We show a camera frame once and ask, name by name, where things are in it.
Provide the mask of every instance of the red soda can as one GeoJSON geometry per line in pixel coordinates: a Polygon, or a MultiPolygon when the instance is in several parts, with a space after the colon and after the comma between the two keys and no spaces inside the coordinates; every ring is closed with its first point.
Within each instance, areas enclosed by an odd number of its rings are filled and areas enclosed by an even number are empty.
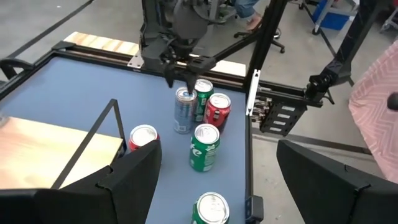
{"type": "Polygon", "coordinates": [[[205,111],[203,121],[216,126],[222,133],[231,112],[231,99],[223,93],[214,93],[207,101],[205,111]]]}
{"type": "Polygon", "coordinates": [[[159,140],[160,136],[157,134],[157,131],[154,127],[147,124],[139,125],[130,132],[130,151],[134,151],[141,146],[145,146],[155,139],[159,140]]]}

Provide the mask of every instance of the blue soda can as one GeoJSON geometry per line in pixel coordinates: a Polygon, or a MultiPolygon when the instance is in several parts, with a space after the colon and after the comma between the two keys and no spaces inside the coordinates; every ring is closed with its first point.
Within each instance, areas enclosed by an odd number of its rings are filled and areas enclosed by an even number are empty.
{"type": "Polygon", "coordinates": [[[197,103],[197,92],[190,95],[186,87],[180,87],[175,92],[174,130],[180,134],[187,134],[193,127],[193,112],[197,103]]]}

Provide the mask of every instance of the wooden board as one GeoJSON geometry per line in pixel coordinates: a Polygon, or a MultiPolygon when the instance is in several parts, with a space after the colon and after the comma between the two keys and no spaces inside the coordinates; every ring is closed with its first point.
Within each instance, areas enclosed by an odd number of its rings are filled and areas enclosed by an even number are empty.
{"type": "MultiPolygon", "coordinates": [[[[99,37],[91,34],[83,34],[79,32],[72,33],[64,41],[85,47],[103,49],[127,55],[135,55],[139,51],[139,45],[132,42],[110,39],[107,37],[99,37]]],[[[246,76],[246,65],[242,63],[228,62],[223,60],[218,62],[217,66],[211,70],[215,72],[237,75],[240,77],[246,76]]]]}
{"type": "MultiPolygon", "coordinates": [[[[0,189],[51,188],[86,134],[10,117],[0,128],[0,189]]],[[[109,165],[122,141],[95,134],[62,187],[109,165]]]]}

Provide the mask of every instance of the person's foot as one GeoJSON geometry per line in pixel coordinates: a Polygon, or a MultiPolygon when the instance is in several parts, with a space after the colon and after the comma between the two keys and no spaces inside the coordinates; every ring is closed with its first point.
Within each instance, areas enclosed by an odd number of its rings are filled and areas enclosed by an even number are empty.
{"type": "Polygon", "coordinates": [[[254,13],[253,18],[248,22],[247,30],[254,30],[261,22],[262,17],[258,13],[254,13]]]}

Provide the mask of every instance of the blue table surface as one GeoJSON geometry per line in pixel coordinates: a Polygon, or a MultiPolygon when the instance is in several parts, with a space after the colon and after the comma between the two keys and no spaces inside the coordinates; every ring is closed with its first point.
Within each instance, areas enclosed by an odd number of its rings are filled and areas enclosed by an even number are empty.
{"type": "MultiPolygon", "coordinates": [[[[162,167],[147,223],[190,223],[195,200],[214,191],[229,204],[229,223],[242,224],[246,186],[244,94],[215,88],[231,98],[232,111],[214,167],[199,173],[188,163],[192,133],[182,135],[173,130],[175,91],[180,86],[184,83],[176,81],[170,89],[162,77],[53,58],[1,100],[0,111],[88,131],[109,100],[117,99],[127,138],[140,124],[152,125],[161,136],[162,167]]],[[[98,132],[119,137],[113,110],[98,132]]]]}

